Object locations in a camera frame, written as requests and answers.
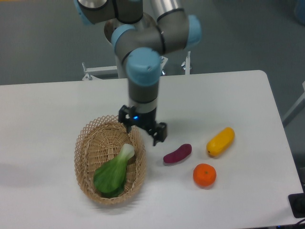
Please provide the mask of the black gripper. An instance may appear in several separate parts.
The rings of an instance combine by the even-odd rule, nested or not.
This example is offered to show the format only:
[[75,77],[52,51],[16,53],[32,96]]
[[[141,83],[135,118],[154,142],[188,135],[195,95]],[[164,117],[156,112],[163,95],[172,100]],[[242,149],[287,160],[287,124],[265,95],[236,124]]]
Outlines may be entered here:
[[148,113],[139,113],[135,106],[123,105],[119,110],[118,122],[124,125],[127,133],[131,132],[134,125],[145,130],[153,138],[153,146],[156,146],[167,138],[167,124],[156,122],[156,110],[154,108]]

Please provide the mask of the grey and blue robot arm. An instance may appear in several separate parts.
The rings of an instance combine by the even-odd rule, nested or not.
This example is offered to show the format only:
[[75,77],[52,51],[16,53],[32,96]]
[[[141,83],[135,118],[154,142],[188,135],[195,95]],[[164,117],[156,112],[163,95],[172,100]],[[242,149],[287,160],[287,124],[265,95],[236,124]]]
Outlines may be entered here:
[[195,15],[187,15],[178,0],[153,0],[156,22],[139,27],[144,18],[141,0],[77,0],[75,7],[84,23],[117,20],[110,42],[123,76],[128,79],[129,104],[119,110],[118,121],[127,132],[133,126],[145,130],[154,143],[167,137],[166,123],[156,121],[161,57],[190,48],[202,39]]

